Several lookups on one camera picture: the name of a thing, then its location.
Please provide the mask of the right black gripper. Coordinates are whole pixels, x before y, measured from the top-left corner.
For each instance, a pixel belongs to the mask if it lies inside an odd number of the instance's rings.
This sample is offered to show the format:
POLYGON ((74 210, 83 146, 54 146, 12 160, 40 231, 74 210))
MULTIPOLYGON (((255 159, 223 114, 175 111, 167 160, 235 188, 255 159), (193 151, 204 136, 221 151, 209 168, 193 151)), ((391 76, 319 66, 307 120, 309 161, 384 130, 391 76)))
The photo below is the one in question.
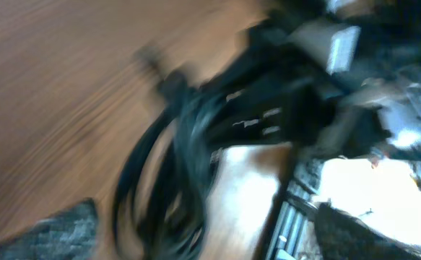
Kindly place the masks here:
POLYGON ((369 153, 391 133, 381 107, 347 80, 361 29, 317 19, 291 30, 250 27, 244 52, 208 92, 219 110, 204 130, 212 148, 294 142, 314 157, 369 153))

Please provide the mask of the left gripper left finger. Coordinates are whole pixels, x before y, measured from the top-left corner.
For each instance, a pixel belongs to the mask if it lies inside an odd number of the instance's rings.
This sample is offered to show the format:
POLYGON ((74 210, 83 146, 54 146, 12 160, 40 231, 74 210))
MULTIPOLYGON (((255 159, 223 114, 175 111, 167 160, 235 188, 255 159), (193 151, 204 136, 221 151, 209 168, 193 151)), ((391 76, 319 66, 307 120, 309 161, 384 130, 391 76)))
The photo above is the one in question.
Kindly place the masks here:
POLYGON ((86 260, 97 245, 95 200, 86 198, 0 242, 0 260, 86 260))

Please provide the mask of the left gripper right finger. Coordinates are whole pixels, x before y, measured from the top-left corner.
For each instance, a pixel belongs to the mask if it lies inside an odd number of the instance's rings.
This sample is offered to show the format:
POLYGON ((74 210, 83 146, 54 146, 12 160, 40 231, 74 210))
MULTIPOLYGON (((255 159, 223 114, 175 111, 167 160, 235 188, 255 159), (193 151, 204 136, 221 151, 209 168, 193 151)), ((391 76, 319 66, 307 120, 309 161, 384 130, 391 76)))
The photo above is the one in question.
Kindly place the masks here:
POLYGON ((328 204, 318 207, 314 232, 325 260, 421 260, 421 251, 377 233, 328 204))

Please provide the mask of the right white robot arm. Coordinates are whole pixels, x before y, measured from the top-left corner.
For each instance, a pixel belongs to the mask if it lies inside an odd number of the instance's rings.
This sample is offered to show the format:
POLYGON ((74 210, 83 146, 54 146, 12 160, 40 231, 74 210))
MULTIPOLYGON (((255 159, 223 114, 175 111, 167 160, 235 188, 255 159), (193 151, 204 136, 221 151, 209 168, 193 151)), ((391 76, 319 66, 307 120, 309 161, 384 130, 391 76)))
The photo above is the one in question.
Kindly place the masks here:
MULTIPOLYGON (((212 145, 290 140, 306 157, 363 155, 373 148, 421 162, 421 149, 388 143, 378 112, 384 100, 407 101, 401 69, 421 59, 421 35, 372 17, 312 17, 295 3, 272 9, 248 28, 247 49, 211 82, 241 91, 204 132, 212 145)), ((415 178, 421 190, 421 174, 415 178)))

